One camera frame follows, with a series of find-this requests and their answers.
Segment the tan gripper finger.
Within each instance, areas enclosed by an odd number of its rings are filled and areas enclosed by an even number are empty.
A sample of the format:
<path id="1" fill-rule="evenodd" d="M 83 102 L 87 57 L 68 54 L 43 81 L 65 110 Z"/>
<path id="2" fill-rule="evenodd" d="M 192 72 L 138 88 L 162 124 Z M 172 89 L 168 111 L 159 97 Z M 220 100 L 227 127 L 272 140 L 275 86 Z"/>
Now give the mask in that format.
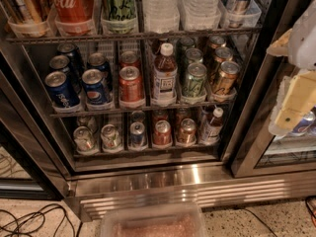
<path id="1" fill-rule="evenodd" d="M 274 41 L 268 48 L 267 54 L 280 57 L 288 56 L 288 42 L 292 29 L 287 30 L 280 38 Z"/>
<path id="2" fill-rule="evenodd" d="M 293 77 L 284 76 L 276 98 L 274 125 L 279 130 L 293 130 L 315 105 L 315 70 L 301 70 Z"/>

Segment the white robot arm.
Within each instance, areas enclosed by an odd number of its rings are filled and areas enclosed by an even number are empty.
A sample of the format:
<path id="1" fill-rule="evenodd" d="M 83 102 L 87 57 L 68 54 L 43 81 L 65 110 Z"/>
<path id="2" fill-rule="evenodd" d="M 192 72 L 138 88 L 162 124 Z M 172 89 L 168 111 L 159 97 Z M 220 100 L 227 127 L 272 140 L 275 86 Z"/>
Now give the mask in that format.
<path id="1" fill-rule="evenodd" d="M 293 77 L 283 77 L 271 114 L 269 132 L 285 135 L 316 105 L 316 0 L 268 47 L 267 54 L 286 56 L 299 69 Z"/>

